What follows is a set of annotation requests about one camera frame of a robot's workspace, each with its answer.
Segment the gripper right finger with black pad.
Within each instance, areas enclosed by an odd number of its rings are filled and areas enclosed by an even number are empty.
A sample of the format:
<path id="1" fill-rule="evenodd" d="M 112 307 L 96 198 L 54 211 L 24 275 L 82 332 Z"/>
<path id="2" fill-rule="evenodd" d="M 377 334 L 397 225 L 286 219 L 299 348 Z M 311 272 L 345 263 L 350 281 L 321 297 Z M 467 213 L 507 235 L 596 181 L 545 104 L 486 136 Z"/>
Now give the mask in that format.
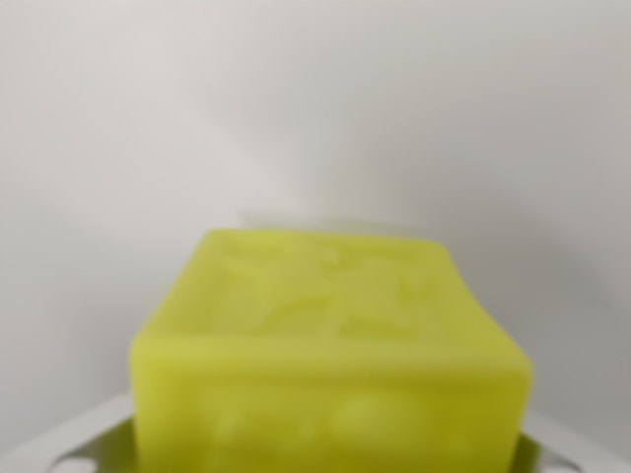
<path id="1" fill-rule="evenodd" d="M 513 472 L 629 472 L 630 462 L 539 411 L 528 409 Z"/>

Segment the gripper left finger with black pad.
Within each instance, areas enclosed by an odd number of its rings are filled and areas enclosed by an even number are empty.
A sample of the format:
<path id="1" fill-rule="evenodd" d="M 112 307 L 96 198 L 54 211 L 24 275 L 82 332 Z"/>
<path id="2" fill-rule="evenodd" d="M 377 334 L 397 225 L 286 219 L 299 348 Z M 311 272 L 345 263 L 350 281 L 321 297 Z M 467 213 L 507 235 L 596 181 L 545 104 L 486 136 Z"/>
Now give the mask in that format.
<path id="1" fill-rule="evenodd" d="M 136 472 L 133 404 L 118 394 L 1 458 L 3 472 Z"/>

